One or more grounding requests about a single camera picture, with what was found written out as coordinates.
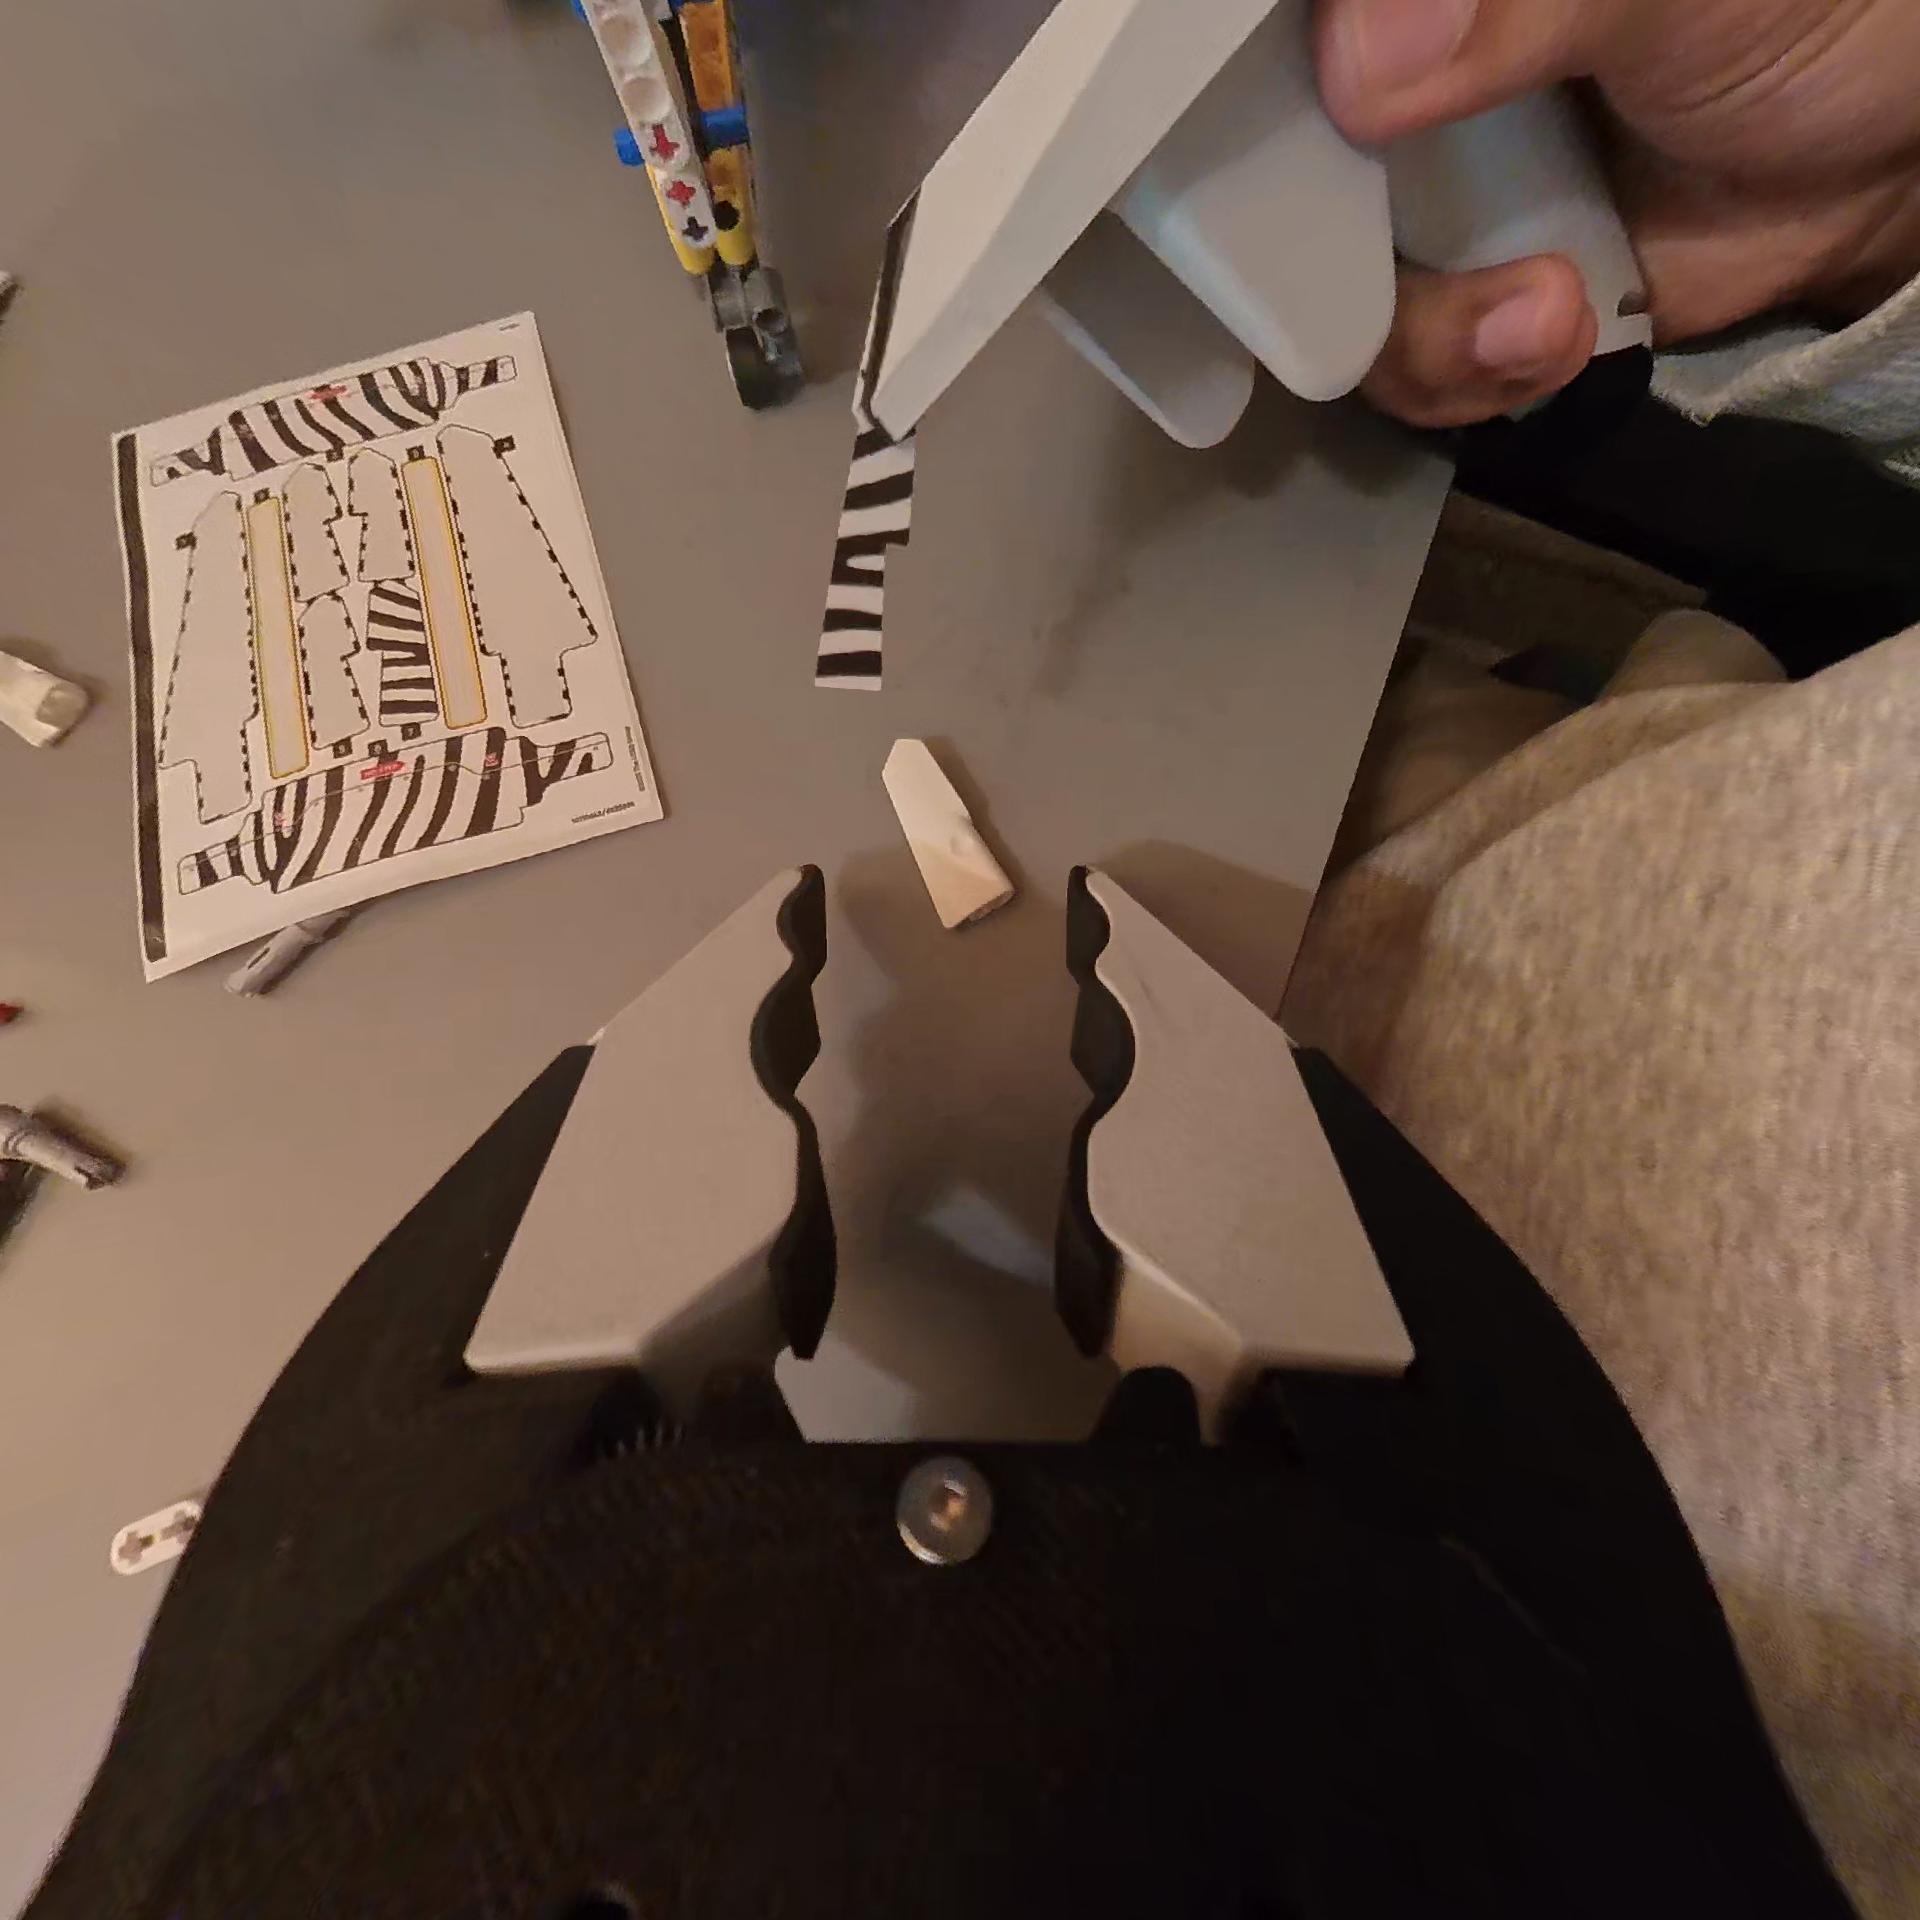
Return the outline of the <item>person's grey hoodie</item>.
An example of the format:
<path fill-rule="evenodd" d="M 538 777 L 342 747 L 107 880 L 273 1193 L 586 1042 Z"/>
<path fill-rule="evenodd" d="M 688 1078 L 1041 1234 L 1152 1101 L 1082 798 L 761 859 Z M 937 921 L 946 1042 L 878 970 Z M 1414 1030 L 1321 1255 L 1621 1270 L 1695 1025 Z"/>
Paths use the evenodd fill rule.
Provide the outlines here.
<path fill-rule="evenodd" d="M 1786 681 L 1447 504 L 1280 1018 L 1595 1351 L 1864 1915 L 1914 1915 L 1914 629 Z"/>

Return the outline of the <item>person's right forearm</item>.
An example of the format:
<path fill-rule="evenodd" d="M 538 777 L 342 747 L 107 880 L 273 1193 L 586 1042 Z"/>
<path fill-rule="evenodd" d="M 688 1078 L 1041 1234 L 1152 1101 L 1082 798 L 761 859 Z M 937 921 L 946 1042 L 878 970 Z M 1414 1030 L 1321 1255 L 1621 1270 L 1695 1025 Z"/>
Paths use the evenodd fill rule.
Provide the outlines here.
<path fill-rule="evenodd" d="M 1917 487 L 1917 277 L 1859 320 L 1765 320 L 1656 351 L 1651 395 L 1705 425 L 1769 421 L 1830 434 Z"/>

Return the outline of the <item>zebra striped sticker strip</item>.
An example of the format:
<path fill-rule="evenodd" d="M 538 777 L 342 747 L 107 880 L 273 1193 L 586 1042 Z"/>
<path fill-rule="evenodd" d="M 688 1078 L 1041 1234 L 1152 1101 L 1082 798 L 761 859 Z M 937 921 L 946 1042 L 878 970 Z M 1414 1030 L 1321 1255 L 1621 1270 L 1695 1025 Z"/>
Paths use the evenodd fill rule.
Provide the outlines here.
<path fill-rule="evenodd" d="M 854 431 L 822 601 L 815 688 L 882 685 L 883 578 L 889 558 L 909 542 L 917 459 L 912 435 L 889 438 L 875 423 Z"/>

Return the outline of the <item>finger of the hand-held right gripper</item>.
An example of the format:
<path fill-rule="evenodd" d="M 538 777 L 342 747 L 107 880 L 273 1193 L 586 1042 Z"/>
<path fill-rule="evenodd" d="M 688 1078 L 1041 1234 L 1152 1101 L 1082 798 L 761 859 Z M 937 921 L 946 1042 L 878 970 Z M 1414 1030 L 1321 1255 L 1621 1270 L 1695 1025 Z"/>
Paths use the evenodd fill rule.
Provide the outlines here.
<path fill-rule="evenodd" d="M 1046 16 L 889 227 L 854 429 L 913 435 L 1017 309 L 1039 298 L 1173 441 L 1229 435 L 1250 393 L 1152 393 L 1149 322 L 1168 282 L 1120 227 L 1117 192 L 1271 6 L 1058 5 Z"/>
<path fill-rule="evenodd" d="M 1342 400 L 1385 344 L 1385 165 L 1327 119 L 1306 5 L 1267 9 L 1117 192 L 1117 224 L 1168 282 L 1157 401 L 1245 400 L 1256 369 Z"/>

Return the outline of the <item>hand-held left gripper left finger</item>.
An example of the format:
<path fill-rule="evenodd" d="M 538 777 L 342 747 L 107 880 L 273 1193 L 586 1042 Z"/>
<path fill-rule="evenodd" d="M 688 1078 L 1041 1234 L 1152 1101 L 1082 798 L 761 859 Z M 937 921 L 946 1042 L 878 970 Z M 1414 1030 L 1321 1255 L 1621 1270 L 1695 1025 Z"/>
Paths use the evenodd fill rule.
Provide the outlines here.
<path fill-rule="evenodd" d="M 825 875 L 781 871 L 593 1034 L 472 1373 L 618 1365 L 688 1406 L 720 1368 L 815 1354 L 835 1237 L 800 1083 L 825 957 Z"/>

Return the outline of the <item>person's right hand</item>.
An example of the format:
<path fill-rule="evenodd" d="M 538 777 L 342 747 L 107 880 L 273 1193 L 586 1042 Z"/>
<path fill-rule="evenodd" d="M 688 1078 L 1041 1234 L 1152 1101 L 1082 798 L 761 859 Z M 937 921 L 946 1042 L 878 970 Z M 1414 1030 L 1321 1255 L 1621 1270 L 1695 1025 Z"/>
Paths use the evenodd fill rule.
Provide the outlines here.
<path fill-rule="evenodd" d="M 1914 2 L 1326 2 L 1311 41 L 1363 149 L 1581 83 L 1654 351 L 1917 274 Z"/>

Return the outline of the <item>tapered white lego panel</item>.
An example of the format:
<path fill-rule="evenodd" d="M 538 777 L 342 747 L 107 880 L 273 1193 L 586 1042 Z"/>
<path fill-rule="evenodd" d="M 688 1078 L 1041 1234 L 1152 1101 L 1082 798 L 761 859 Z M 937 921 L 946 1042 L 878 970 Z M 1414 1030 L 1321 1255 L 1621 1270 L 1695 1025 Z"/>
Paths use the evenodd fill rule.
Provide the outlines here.
<path fill-rule="evenodd" d="M 999 911 L 1017 887 L 926 741 L 903 736 L 880 779 L 937 921 L 959 929 Z"/>

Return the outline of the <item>zebra striped sticker sheet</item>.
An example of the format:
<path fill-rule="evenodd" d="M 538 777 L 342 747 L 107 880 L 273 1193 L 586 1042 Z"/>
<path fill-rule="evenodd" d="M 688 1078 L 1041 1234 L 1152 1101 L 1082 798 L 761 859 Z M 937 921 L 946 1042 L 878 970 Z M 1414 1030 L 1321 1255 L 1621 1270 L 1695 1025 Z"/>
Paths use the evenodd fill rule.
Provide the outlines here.
<path fill-rule="evenodd" d="M 111 438 L 136 955 L 665 817 L 530 310 Z"/>

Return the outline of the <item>grey lego pin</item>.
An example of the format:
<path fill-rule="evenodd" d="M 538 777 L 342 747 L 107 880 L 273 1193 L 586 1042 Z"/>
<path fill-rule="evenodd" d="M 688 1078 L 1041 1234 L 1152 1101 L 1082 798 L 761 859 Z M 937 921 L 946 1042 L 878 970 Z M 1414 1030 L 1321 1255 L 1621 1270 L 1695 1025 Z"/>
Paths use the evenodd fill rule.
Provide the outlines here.
<path fill-rule="evenodd" d="M 349 904 L 278 928 L 226 975 L 223 991 L 238 998 L 267 995 L 282 978 L 299 970 L 310 952 L 349 926 L 359 911 L 361 907 Z"/>

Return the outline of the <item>white lego panel with hole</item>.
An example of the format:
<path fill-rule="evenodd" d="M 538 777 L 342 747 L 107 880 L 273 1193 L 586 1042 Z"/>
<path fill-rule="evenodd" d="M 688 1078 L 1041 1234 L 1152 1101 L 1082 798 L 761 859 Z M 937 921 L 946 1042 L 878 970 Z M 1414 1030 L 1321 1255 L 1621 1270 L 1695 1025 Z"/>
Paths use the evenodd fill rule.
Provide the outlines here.
<path fill-rule="evenodd" d="M 2 727 L 26 747 L 49 750 L 88 714 L 91 695 L 22 655 L 2 650 Z"/>

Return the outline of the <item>lego airplane model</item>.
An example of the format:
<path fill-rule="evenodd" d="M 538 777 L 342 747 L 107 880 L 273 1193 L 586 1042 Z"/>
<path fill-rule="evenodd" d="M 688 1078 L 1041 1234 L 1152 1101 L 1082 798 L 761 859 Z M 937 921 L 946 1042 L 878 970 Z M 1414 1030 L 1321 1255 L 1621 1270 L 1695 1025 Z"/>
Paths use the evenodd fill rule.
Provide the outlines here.
<path fill-rule="evenodd" d="M 757 165 L 728 2 L 574 2 L 607 71 L 618 159 L 651 185 L 667 242 L 705 298 L 735 398 L 786 405 L 805 382 L 777 269 L 761 251 Z"/>

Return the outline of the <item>pile of lego pieces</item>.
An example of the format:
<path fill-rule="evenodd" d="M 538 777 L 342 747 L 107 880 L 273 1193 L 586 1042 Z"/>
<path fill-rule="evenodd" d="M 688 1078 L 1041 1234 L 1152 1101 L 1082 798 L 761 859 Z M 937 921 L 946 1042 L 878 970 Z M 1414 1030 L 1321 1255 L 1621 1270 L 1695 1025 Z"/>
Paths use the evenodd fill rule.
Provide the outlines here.
<path fill-rule="evenodd" d="M 51 1119 L 15 1106 L 2 1106 L 2 1170 L 5 1237 L 10 1234 L 39 1179 L 51 1176 L 93 1193 L 119 1184 L 125 1175 L 119 1159 L 65 1134 Z M 138 1577 L 177 1560 L 201 1529 L 202 1507 L 206 1496 L 190 1494 L 122 1523 L 110 1543 L 110 1570 L 119 1577 Z"/>

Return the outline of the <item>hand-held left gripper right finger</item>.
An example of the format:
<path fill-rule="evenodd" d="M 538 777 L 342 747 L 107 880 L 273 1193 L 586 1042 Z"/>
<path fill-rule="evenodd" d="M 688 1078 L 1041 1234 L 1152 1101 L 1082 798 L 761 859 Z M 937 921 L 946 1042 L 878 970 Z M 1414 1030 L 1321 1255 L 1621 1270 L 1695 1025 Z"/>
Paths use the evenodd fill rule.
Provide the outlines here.
<path fill-rule="evenodd" d="M 1293 1046 L 1112 875 L 1067 881 L 1077 1003 L 1054 1303 L 1089 1358 L 1201 1422 L 1271 1373 L 1402 1378 L 1413 1341 Z"/>

